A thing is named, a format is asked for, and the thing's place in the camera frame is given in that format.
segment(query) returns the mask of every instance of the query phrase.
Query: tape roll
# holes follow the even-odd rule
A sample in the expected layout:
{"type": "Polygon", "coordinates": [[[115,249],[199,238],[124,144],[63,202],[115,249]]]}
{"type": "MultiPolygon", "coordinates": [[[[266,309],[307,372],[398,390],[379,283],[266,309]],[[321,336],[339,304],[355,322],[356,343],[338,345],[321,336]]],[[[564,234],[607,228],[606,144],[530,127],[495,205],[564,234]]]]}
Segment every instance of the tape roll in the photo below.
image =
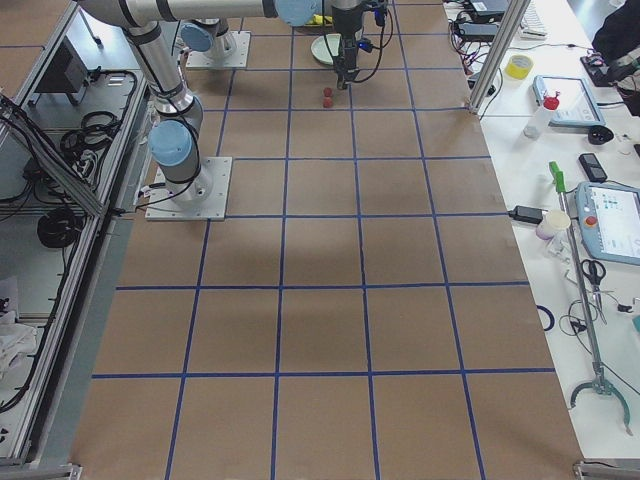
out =
{"type": "Polygon", "coordinates": [[[513,55],[509,59],[509,63],[504,69],[504,73],[509,75],[510,77],[517,78],[518,80],[522,80],[533,68],[533,60],[531,60],[526,55],[513,55]]]}

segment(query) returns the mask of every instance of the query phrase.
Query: red bottle cap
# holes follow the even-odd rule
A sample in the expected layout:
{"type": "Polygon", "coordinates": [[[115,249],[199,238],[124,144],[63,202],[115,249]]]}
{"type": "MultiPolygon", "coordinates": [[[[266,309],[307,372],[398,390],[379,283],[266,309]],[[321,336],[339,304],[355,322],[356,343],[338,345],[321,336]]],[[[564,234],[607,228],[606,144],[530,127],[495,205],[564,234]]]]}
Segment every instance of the red bottle cap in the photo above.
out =
{"type": "Polygon", "coordinates": [[[558,99],[558,95],[560,95],[560,92],[556,92],[555,97],[550,97],[545,95],[544,102],[542,103],[544,105],[544,108],[546,108],[547,110],[557,110],[558,107],[560,106],[560,100],[558,99]]]}

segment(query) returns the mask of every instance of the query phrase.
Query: green object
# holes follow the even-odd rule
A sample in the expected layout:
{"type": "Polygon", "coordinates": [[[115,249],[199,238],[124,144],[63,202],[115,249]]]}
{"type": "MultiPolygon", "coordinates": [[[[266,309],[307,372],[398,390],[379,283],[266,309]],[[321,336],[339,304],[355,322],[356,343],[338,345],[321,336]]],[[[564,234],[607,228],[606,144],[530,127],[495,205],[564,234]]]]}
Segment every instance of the green object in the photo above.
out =
{"type": "Polygon", "coordinates": [[[565,193],[567,191],[564,186],[564,173],[558,167],[556,162],[549,162],[549,170],[551,171],[551,175],[553,176],[553,183],[556,185],[557,193],[565,193]]]}

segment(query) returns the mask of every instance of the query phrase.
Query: white cup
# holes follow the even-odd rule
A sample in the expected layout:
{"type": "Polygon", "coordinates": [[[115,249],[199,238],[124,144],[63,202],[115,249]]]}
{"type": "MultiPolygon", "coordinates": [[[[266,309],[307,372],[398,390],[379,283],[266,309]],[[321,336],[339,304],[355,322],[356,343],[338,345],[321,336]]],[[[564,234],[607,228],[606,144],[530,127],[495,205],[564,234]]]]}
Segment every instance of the white cup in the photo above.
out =
{"type": "Polygon", "coordinates": [[[542,222],[536,228],[536,235],[542,240],[551,240],[560,232],[564,232],[571,225],[569,215],[562,210],[549,210],[542,217],[542,222]]]}

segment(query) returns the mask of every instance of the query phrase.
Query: white container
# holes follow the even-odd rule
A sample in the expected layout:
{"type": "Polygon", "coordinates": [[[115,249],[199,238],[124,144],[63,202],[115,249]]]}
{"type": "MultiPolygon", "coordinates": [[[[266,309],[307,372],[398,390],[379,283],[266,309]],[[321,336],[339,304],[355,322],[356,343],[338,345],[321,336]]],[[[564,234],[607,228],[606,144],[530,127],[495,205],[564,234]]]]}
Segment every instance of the white container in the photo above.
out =
{"type": "Polygon", "coordinates": [[[527,126],[524,127],[523,133],[526,137],[537,140],[540,138],[542,132],[549,127],[549,122],[560,105],[558,95],[558,92],[556,92],[555,97],[545,95],[542,105],[540,105],[536,113],[533,114],[527,126]]]}
{"type": "Polygon", "coordinates": [[[549,210],[536,227],[536,235],[542,240],[551,240],[571,225],[569,215],[562,210],[549,210]]]}

